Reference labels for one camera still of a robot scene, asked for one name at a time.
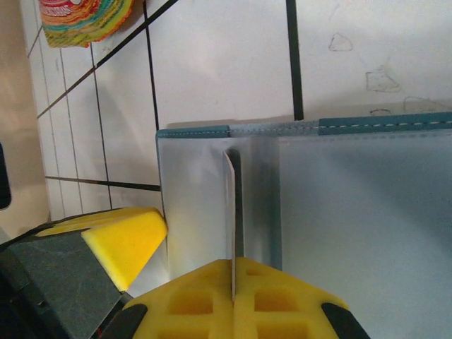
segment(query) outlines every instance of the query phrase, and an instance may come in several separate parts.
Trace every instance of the teal binding edge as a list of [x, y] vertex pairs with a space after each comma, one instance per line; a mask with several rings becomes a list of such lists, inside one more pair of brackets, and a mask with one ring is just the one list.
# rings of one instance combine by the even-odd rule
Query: teal binding edge
[[452, 112], [319, 120], [319, 135], [452, 129]]
[[161, 129], [155, 136], [157, 139], [202, 139], [202, 138], [229, 138], [228, 125], [195, 127], [192, 129]]

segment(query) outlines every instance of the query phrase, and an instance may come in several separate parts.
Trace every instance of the colorful fabric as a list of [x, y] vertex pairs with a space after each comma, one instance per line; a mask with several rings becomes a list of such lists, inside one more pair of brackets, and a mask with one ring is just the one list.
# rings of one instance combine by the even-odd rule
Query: colorful fabric
[[42, 28], [50, 47], [88, 47], [113, 33], [133, 0], [40, 0]]

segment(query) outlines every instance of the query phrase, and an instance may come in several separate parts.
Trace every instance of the white tile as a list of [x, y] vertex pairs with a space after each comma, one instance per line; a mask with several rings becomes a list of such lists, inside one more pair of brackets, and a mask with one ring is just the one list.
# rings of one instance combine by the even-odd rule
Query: white tile
[[42, 113], [49, 106], [47, 99], [47, 89], [44, 79], [44, 67], [42, 65], [41, 43], [36, 41], [35, 48], [30, 54], [30, 68], [33, 84], [33, 94], [35, 95], [36, 111]]
[[163, 240], [127, 292], [135, 298], [169, 281], [167, 244], [166, 240]]
[[61, 54], [63, 56], [66, 88], [70, 88], [93, 67], [91, 49], [84, 47], [67, 47], [61, 49]]
[[38, 29], [36, 24], [34, 0], [20, 0], [20, 9], [22, 11], [25, 43], [27, 46], [27, 52], [29, 52], [37, 36]]
[[306, 119], [452, 107], [450, 4], [307, 0], [297, 11]]
[[162, 195], [160, 192], [142, 189], [125, 189], [123, 187], [110, 187], [112, 194], [112, 207], [155, 207], [160, 212], [162, 208]]
[[50, 114], [44, 114], [37, 121], [40, 128], [41, 152], [45, 175], [48, 177], [58, 177], [57, 157], [55, 155]]
[[36, 23], [37, 23], [37, 27], [39, 29], [39, 27], [42, 25], [41, 10], [40, 10], [40, 0], [33, 0], [33, 2], [35, 3]]
[[68, 99], [78, 177], [107, 180], [94, 75], [69, 92]]
[[143, 22], [143, 2], [135, 1], [132, 5], [132, 12], [130, 16], [119, 26], [119, 29], [110, 36], [106, 37], [104, 40], [93, 43], [93, 56], [95, 64], [109, 54], [118, 44], [122, 42], [122, 40], [130, 35]]
[[158, 184], [145, 33], [130, 41], [96, 70], [96, 74], [109, 179]]
[[64, 216], [67, 218], [73, 215], [82, 214], [78, 183], [61, 180], [60, 184], [61, 195], [63, 196]]
[[168, 2], [168, 0], [146, 0], [146, 11], [148, 12], [148, 18], [166, 2]]
[[76, 178], [76, 161], [73, 153], [71, 126], [69, 125], [66, 98], [50, 109], [56, 149], [56, 162], [60, 177]]
[[52, 221], [64, 218], [63, 200], [58, 180], [47, 179], [49, 193], [50, 219]]
[[150, 25], [160, 128], [293, 119], [284, 1], [178, 1]]
[[44, 61], [45, 82], [47, 84], [47, 93], [49, 103], [53, 103], [61, 94], [64, 93], [63, 66], [59, 48], [50, 48], [44, 31], [40, 33], [40, 42], [42, 48], [42, 59]]
[[93, 213], [110, 209], [108, 187], [103, 185], [80, 183], [83, 213]]

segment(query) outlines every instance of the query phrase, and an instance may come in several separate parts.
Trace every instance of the translucent plastic sheet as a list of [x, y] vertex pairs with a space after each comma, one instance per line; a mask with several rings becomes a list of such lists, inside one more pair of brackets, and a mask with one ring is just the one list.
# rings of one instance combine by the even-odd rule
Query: translucent plastic sheet
[[341, 297], [373, 339], [450, 338], [450, 131], [159, 140], [173, 278], [230, 257], [231, 147], [247, 257]]
[[371, 338], [450, 338], [451, 173], [450, 132], [281, 139], [283, 270]]

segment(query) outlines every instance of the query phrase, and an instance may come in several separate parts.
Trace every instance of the yellow foam pad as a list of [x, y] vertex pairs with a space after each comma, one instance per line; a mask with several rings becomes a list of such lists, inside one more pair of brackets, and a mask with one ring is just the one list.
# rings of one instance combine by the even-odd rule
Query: yellow foam pad
[[214, 261], [130, 301], [148, 311], [133, 339], [337, 339], [321, 305], [337, 297], [291, 275], [238, 258]]
[[38, 237], [46, 237], [48, 235], [56, 235], [105, 226], [112, 222], [118, 222], [122, 219], [130, 218], [133, 215], [141, 214], [142, 212], [142, 208], [121, 208], [119, 210], [108, 210], [101, 213], [82, 215], [74, 219], [60, 221], [53, 227], [47, 228], [36, 235]]
[[317, 287], [247, 258], [237, 259], [234, 339], [337, 339], [321, 309], [345, 303]]
[[130, 301], [147, 306], [133, 339], [231, 339], [231, 263], [217, 260]]
[[94, 215], [95, 220], [84, 217], [84, 225], [91, 228], [82, 231], [81, 236], [118, 290], [125, 291], [166, 237], [167, 227], [155, 208], [108, 213], [112, 214], [103, 218]]

